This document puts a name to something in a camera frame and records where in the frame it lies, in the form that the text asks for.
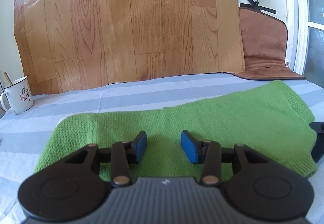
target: gray ribbed cover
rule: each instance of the gray ribbed cover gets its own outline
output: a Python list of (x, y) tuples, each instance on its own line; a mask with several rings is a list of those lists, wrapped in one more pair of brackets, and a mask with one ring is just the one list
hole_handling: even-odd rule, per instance
[[(27, 219), (24, 224), (44, 224)], [(200, 186), (192, 177), (139, 177), (115, 188), (95, 212), (69, 224), (266, 224), (232, 209), (217, 188)], [(297, 219), (282, 224), (307, 224)]]

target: metal pin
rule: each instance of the metal pin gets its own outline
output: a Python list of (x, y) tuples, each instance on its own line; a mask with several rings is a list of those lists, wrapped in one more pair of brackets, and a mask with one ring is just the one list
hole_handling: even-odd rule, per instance
[(207, 185), (215, 185), (219, 182), (219, 179), (216, 176), (204, 176), (202, 181)]
[(126, 185), (127, 183), (129, 183), (129, 178), (126, 176), (117, 176), (114, 177), (113, 182), (116, 185)]

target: gray and white striped sheet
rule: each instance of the gray and white striped sheet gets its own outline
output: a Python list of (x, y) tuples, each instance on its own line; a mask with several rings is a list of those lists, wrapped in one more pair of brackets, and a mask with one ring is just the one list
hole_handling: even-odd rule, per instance
[[(34, 97), (30, 110), (19, 115), (7, 113), (0, 119), (0, 223), (17, 224), (25, 219), (17, 201), (18, 187), (32, 174), (51, 132), (62, 118), (81, 112), (160, 109), (267, 83), (216, 73), (118, 83)], [(315, 121), (324, 121), (324, 89), (306, 80), (285, 83), (310, 107)], [(318, 166), (318, 172), (310, 178), (315, 201), (307, 218), (313, 224), (324, 223), (324, 157)]]

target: wood pattern board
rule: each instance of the wood pattern board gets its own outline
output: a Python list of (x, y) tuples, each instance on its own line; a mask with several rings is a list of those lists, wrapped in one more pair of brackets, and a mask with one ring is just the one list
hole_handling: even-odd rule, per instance
[(244, 71), (237, 0), (14, 0), (34, 95)]

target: wooden spoon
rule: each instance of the wooden spoon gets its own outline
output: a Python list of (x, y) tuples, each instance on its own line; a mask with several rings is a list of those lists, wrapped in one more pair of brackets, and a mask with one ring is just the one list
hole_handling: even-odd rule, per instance
[(6, 72), (4, 72), (4, 76), (5, 76), (6, 79), (8, 80), (10, 86), (13, 85), (11, 79), (9, 78), (9, 76), (8, 76), (8, 74), (7, 74)]

